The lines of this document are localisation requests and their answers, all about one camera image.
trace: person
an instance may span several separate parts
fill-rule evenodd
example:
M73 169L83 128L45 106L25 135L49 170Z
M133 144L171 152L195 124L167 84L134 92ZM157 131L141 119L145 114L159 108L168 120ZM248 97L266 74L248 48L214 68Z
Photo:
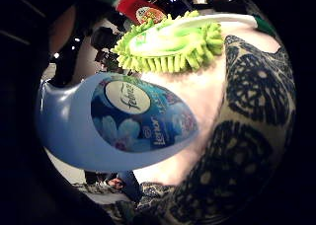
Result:
M139 183L132 171L120 172L114 178L105 180L105 184L123 192L130 200L138 203L142 197Z

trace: febreze bottle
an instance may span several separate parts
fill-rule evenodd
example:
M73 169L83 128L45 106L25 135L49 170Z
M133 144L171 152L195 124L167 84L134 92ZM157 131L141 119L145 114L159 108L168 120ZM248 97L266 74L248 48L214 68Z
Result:
M37 127L54 156L95 172L157 163L198 134L193 113L174 93L115 73L98 73L68 89L42 83Z

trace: flower graphic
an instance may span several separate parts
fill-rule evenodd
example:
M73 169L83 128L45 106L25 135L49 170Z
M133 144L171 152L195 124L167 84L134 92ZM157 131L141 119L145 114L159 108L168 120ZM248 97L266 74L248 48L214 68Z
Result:
M127 152L146 152L151 150L149 140L137 138L140 126L131 118L125 119L119 127L109 115L101 119L95 117L93 121L100 135L115 148Z

